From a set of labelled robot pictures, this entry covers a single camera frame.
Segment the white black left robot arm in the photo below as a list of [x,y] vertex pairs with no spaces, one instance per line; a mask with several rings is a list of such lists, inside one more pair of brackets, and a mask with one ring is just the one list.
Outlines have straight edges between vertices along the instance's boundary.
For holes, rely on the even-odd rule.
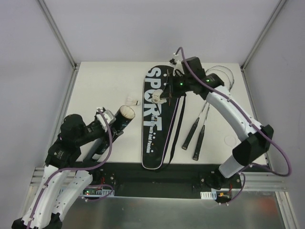
[[122,105],[113,114],[98,107],[94,120],[86,125],[79,114],[66,116],[57,139],[48,150],[36,196],[25,215],[14,220],[13,229],[60,229],[66,214],[85,188],[107,187],[99,162],[111,154],[114,141],[135,118],[135,111]]

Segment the white feather shuttlecock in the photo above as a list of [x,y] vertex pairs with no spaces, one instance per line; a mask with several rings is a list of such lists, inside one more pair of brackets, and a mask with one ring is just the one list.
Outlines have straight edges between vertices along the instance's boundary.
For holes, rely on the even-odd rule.
[[128,96],[126,99],[126,105],[127,106],[140,106],[141,102],[138,99]]
[[166,98],[161,98],[161,95],[163,94],[162,89],[157,89],[152,94],[152,102],[154,104],[163,104],[167,102]]
[[135,118],[135,111],[127,105],[122,105],[119,112],[126,119],[132,120]]

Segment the black shuttlecock tube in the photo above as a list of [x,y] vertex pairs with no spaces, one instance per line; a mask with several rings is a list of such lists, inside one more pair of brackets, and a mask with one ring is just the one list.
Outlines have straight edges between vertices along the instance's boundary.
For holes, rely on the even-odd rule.
[[[112,142],[114,143],[114,141],[124,133],[124,129],[127,125],[135,118],[135,111],[127,105],[122,105],[116,114],[112,114],[108,110],[105,112],[106,118],[114,117],[113,120],[108,122],[112,133]],[[102,137],[95,140],[85,159],[97,162],[108,149],[109,144],[108,133],[107,131],[104,131]]]

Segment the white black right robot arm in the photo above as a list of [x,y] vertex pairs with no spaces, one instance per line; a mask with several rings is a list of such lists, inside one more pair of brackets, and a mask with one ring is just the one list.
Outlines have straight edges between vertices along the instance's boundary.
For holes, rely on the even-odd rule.
[[171,59],[170,65],[173,73],[169,76],[161,100],[179,98],[187,92],[199,95],[222,115],[240,141],[233,148],[232,155],[204,179],[210,188],[226,188],[236,173],[269,150],[274,130],[270,125],[263,126],[251,118],[233,99],[221,77],[215,73],[205,73],[198,57],[184,61]]

